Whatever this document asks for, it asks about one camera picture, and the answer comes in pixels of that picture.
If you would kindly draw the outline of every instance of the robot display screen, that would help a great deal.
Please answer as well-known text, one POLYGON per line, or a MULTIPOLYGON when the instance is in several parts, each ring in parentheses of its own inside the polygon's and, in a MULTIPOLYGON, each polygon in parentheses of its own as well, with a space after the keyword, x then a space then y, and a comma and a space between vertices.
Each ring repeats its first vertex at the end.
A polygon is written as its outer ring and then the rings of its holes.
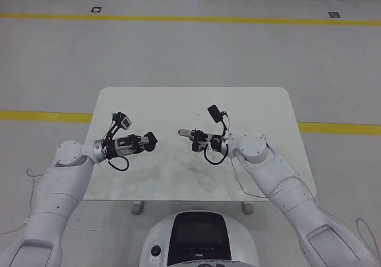
POLYGON ((222 229, 212 224, 182 224, 177 229, 177 242, 222 243, 222 229))

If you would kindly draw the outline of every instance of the black cable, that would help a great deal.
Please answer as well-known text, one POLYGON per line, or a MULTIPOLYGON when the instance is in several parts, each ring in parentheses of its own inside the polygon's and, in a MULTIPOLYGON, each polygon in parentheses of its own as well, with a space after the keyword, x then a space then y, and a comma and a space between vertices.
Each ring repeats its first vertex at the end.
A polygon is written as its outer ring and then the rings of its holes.
POLYGON ((109 164, 113 169, 118 170, 118 171, 120 171, 120 172, 124 172, 124 171, 128 170, 128 168, 129 168, 129 160, 128 160, 127 158, 125 158, 125 157, 119 157, 119 158, 123 158, 124 160, 126 160, 126 168, 125 168, 125 169, 119 169, 118 167, 114 166, 114 165, 110 162, 110 160, 108 161, 108 164, 109 164))
MULTIPOLYGON (((222 137, 224 137, 226 135, 226 131, 227 131, 227 127, 226 127, 226 124, 224 123, 224 120, 222 120, 222 124, 223 124, 223 134, 222 134, 222 137)), ((229 145, 226 144, 226 153, 224 154, 223 158, 219 161, 219 162, 212 162, 211 160, 208 159, 208 157, 206 156, 206 148, 208 147, 208 145, 206 145, 205 149, 204 149, 204 158, 207 162, 209 162, 211 165, 220 165, 223 163, 223 161, 227 158, 228 154, 229 154, 229 145)))
POLYGON ((208 157, 206 156, 206 147, 205 147, 205 149, 204 149, 204 157, 205 157, 206 161, 209 162, 209 163, 212 164, 212 165, 220 165, 220 164, 222 164, 223 161, 227 158, 228 154, 229 154, 229 145, 226 145, 226 153, 224 154, 222 160, 220 160, 219 162, 212 162, 212 161, 209 160, 208 157))

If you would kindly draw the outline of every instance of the table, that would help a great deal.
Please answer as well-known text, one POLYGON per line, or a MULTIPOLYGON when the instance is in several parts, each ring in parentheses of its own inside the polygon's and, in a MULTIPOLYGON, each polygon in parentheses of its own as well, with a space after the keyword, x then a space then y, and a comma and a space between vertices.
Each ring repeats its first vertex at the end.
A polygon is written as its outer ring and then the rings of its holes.
MULTIPOLYGON (((98 97, 85 142, 104 136, 111 114, 122 112, 132 125, 116 137, 152 131, 159 141, 153 152, 130 155, 130 167, 118 172, 107 162, 94 167, 84 200, 264 201, 242 192, 229 159, 219 166, 192 152, 192 143, 177 131, 201 129, 221 134, 207 108, 216 104, 230 117, 230 132, 266 134, 297 169, 312 193, 316 187, 288 92, 281 87, 108 87, 98 97)), ((209 153, 218 161, 221 155, 209 153)), ((120 168, 123 159, 113 159, 120 168)), ((261 195, 254 181, 234 159, 240 181, 261 195)))

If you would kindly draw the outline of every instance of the cable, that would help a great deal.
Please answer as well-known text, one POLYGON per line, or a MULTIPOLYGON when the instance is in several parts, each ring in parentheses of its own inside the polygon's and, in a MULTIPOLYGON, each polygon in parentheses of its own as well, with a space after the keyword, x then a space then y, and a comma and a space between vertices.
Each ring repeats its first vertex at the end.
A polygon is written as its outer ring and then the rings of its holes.
MULTIPOLYGON (((33 200, 33 195, 35 193, 35 178, 36 177, 39 177, 39 176, 42 176, 44 174, 38 174, 38 175, 35 175, 35 173, 33 172, 32 169, 27 169, 25 170, 25 173, 31 177, 31 179, 33 180, 33 183, 32 183, 32 187, 31 187, 31 193, 30 193, 30 199, 29 199, 29 205, 30 205, 30 211, 29 211, 29 215, 27 216, 27 218, 30 218, 30 215, 33 211, 33 204, 31 203, 31 201, 33 200)), ((0 236, 4 235, 4 234, 10 234, 10 233, 14 233, 20 229, 22 229, 27 223, 24 223, 23 225, 21 225, 20 227, 14 229, 14 230, 10 230, 10 231, 6 231, 6 232, 0 232, 0 236)))
MULTIPOLYGON (((226 127, 226 124, 224 123, 224 120, 222 120, 222 124, 223 124, 223 134, 222 134, 222 138, 224 138, 224 136, 226 135, 226 131, 228 130, 228 128, 226 127)), ((226 153, 224 154, 223 158, 219 161, 219 162, 212 162, 210 159, 208 159, 208 157, 206 156, 206 149, 207 149, 208 145, 205 146, 204 148, 204 158, 207 162, 209 162, 211 165, 220 165, 224 162, 224 160, 227 158, 228 154, 229 154, 229 145, 226 144, 226 153)))
POLYGON ((269 193, 268 198, 270 199, 270 198, 272 197, 273 192, 275 192, 276 188, 278 188, 278 186, 280 186, 280 184, 282 184, 283 182, 285 182, 286 180, 289 180, 289 179, 297 179, 297 180, 299 180, 300 182, 302 182, 302 183, 304 184, 304 186, 307 188, 307 190, 309 191, 310 196, 311 196, 312 198, 315 198, 315 197, 313 196, 312 192, 310 191, 308 185, 307 185, 303 180, 301 180, 299 177, 296 177, 296 176, 290 176, 290 177, 287 177, 287 178, 283 179, 283 180, 282 180, 279 184, 277 184, 277 185, 275 186, 275 188, 269 193))
POLYGON ((224 154, 223 158, 219 161, 219 162, 212 162, 210 159, 208 159, 208 157, 206 156, 206 148, 208 147, 208 145, 205 147, 204 149, 204 158, 207 162, 209 162, 210 164, 212 165, 220 165, 223 163, 223 161, 227 158, 228 154, 229 154, 229 145, 226 145, 226 153, 224 154))
POLYGON ((256 198, 267 198, 265 196, 257 196, 257 195, 253 195, 251 193, 247 193, 244 189, 244 187, 241 185, 241 181, 239 181, 239 177, 238 177, 238 174, 236 173, 236 169, 235 169, 235 165, 233 164, 233 160, 230 159, 230 162, 232 163, 232 167, 233 167, 233 171, 235 172, 235 180, 238 181, 238 184, 242 190, 242 192, 245 194, 245 195, 249 195, 249 196, 253 196, 253 197, 256 197, 256 198))
POLYGON ((108 164, 109 164, 111 167, 113 167, 113 169, 118 170, 118 171, 120 171, 120 172, 124 172, 124 171, 128 170, 128 168, 129 168, 129 160, 128 160, 127 158, 123 157, 123 156, 120 156, 119 158, 123 158, 123 159, 126 161, 126 168, 125 168, 125 169, 119 169, 118 167, 114 166, 114 165, 110 162, 110 160, 108 161, 108 164))
POLYGON ((358 222, 363 222, 363 223, 365 224, 365 227, 368 229, 368 231, 369 231, 369 233, 370 233, 370 235, 371 235, 372 241, 374 242, 374 246, 376 247, 377 257, 378 257, 378 260, 380 261, 380 266, 381 266, 380 252, 378 251, 377 241, 376 241, 376 239, 375 239, 375 237, 374 237, 374 234, 373 234, 372 231, 371 231, 371 228, 370 228, 370 227, 368 226, 368 224, 364 221, 364 219, 362 219, 362 218, 358 218, 358 219, 356 219, 356 229, 357 229, 358 234, 359 234, 359 236, 361 237, 362 241, 365 243, 365 245, 366 245, 367 247, 369 247, 369 246, 368 246, 368 243, 365 241, 365 239, 364 239, 364 238, 362 237, 362 235, 361 235, 361 231, 360 231, 360 229, 359 229, 359 224, 358 224, 358 222))

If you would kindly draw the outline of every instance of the black sensor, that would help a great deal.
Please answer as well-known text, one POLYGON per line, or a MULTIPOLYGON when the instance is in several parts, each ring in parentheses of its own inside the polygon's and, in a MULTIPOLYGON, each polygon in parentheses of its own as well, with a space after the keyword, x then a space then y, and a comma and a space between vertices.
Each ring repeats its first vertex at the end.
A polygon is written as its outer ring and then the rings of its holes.
POLYGON ((219 123, 223 120, 223 114, 218 110, 216 105, 212 105, 208 108, 208 112, 216 123, 219 123))

